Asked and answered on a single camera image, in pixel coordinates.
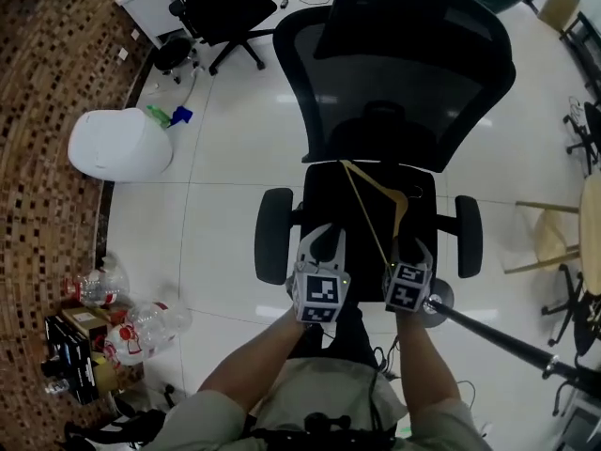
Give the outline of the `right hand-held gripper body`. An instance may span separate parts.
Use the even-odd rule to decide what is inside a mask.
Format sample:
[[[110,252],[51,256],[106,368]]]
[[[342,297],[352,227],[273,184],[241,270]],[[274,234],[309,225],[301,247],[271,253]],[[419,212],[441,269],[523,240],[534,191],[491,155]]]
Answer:
[[[384,302],[394,310],[417,312],[429,294],[431,268],[425,263],[394,263],[384,280]]]

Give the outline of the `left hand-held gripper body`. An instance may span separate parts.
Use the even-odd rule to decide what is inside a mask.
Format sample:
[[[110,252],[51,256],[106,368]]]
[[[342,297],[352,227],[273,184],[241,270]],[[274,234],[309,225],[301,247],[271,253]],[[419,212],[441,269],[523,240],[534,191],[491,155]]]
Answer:
[[[336,322],[345,303],[351,278],[347,272],[297,262],[291,295],[299,322]]]

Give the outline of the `wooden hanger with metal hook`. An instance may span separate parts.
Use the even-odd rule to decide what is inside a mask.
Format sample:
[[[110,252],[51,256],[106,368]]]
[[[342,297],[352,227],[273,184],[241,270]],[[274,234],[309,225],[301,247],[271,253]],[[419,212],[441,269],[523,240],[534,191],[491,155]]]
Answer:
[[[395,204],[394,219],[393,219],[393,239],[398,237],[400,223],[408,211],[408,197],[399,190],[389,189],[389,188],[381,185],[379,182],[377,182],[375,179],[373,179],[371,176],[369,176],[365,171],[360,169],[359,166],[357,166],[356,164],[354,164],[353,162],[351,162],[349,160],[342,160],[340,162],[340,164],[343,166],[343,168],[346,172],[348,182],[350,183],[351,188],[358,200],[358,203],[362,210],[362,214],[365,218],[366,223],[368,224],[368,227],[371,231],[372,237],[374,238],[376,246],[378,248],[379,254],[384,262],[385,269],[388,271],[392,267],[392,264],[391,264],[389,258],[387,257],[387,255],[384,253],[382,245],[379,242],[378,234],[372,224],[372,221],[371,221],[371,218],[367,211],[367,208],[362,201],[362,197],[361,197],[359,190],[355,184],[352,174],[363,179],[374,189],[376,189],[381,194],[383,194],[384,196],[386,196],[387,198],[392,200],[392,202]]]

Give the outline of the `person's right forearm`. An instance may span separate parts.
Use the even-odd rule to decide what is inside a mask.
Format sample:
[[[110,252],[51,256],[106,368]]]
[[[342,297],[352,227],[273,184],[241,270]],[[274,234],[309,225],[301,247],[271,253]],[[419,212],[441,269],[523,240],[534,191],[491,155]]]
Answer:
[[[414,418],[447,400],[459,400],[456,380],[417,313],[395,313],[400,376],[408,413]]]

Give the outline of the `person's left forearm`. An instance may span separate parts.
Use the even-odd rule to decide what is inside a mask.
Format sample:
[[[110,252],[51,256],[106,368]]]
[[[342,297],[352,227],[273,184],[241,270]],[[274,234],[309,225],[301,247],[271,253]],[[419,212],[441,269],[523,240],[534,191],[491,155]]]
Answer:
[[[250,412],[275,383],[304,331],[290,307],[261,334],[222,360],[198,391],[222,394]]]

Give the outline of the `person's black trousers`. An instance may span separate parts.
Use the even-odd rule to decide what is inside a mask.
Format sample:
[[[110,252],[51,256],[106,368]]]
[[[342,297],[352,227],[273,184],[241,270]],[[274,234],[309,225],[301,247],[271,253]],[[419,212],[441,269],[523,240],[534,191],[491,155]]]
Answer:
[[[355,305],[345,305],[336,321],[335,336],[327,348],[322,347],[323,327],[310,324],[288,358],[331,358],[367,365],[378,363],[362,321],[362,311]]]

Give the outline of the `person's grey-green shirt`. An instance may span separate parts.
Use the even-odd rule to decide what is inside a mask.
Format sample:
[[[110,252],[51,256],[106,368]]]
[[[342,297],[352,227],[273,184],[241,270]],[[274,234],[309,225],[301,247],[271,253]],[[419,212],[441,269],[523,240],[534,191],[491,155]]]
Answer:
[[[299,358],[285,363],[266,397],[254,409],[257,430],[302,431],[315,412],[347,416],[353,430],[373,428],[375,406],[389,431],[408,411],[389,382],[367,366],[339,359]],[[144,451],[267,451],[265,441],[246,437],[246,412],[229,397],[202,391],[177,405]],[[476,429],[468,406],[447,399],[427,407],[411,423],[407,439],[392,451],[492,451]]]

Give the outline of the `black metal coat rack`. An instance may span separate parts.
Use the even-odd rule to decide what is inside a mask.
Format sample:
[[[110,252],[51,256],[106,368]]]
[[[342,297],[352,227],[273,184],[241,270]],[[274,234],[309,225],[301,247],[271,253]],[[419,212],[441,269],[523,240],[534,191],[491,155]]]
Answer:
[[[424,306],[433,309],[435,314],[442,318],[442,321],[449,319],[464,329],[479,335],[487,342],[509,352],[521,361],[538,368],[544,379],[548,379],[552,375],[561,376],[568,384],[579,391],[601,399],[601,371],[595,371],[581,365],[565,364],[557,355],[536,348],[453,310],[448,303],[453,303],[454,297],[450,285],[442,279],[435,278],[430,296],[427,300],[424,300]]]

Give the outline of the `black chest harness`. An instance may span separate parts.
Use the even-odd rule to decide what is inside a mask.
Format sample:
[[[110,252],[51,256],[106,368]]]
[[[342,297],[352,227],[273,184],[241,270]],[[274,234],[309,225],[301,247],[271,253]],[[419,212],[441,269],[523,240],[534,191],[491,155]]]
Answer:
[[[392,451],[395,437],[389,431],[351,429],[348,415],[330,418],[313,412],[304,419],[304,429],[255,428],[248,437],[265,443],[267,451]]]

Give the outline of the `clear water bottle red cap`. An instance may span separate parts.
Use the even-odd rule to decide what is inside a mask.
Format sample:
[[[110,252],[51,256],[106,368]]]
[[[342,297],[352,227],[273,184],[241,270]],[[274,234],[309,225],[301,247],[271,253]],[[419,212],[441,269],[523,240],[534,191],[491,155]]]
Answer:
[[[144,347],[157,346],[187,332],[193,316],[179,299],[176,286],[164,285],[145,300],[136,301],[127,313],[127,322]]]
[[[130,293],[128,275],[114,253],[102,258],[99,268],[64,281],[66,295],[84,306],[101,307],[123,300]]]
[[[174,345],[176,337],[144,340],[130,324],[119,324],[104,339],[103,354],[114,367],[133,366],[159,355]]]

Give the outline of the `black round stool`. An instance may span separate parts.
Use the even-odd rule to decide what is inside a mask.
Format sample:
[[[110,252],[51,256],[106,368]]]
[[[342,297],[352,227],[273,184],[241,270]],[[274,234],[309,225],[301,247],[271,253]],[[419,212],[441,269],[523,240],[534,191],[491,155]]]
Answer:
[[[158,50],[154,59],[155,68],[165,76],[170,76],[176,84],[181,83],[182,69],[201,67],[197,50],[191,39],[178,37],[168,40]]]

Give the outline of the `black printed box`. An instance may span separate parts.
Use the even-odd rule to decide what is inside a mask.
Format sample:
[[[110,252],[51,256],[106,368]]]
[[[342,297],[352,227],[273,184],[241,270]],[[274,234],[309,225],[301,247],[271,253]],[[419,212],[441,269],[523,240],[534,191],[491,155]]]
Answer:
[[[44,320],[49,356],[41,363],[42,374],[54,381],[53,391],[69,391],[82,405],[99,398],[89,342],[58,315]]]

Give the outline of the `black metal table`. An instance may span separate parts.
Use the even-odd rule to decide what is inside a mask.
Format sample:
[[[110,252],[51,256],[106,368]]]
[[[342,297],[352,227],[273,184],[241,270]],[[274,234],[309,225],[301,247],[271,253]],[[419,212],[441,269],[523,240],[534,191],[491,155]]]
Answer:
[[[585,87],[601,101],[601,33],[586,17],[578,11],[576,18],[560,33],[562,41],[571,51],[584,76]]]

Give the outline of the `brown board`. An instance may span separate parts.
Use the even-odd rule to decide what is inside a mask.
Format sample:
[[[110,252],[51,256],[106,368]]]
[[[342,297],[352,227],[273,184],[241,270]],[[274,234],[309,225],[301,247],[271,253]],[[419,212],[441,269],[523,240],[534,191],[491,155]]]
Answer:
[[[577,11],[580,0],[546,0],[537,17],[550,28],[562,32]]]

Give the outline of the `white desk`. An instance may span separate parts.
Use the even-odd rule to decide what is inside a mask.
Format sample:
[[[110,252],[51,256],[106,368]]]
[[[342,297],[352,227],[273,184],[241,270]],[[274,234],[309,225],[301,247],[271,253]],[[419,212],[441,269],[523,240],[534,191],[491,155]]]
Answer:
[[[190,35],[181,20],[172,15],[169,6],[176,0],[115,0],[134,20],[157,48],[172,34]]]

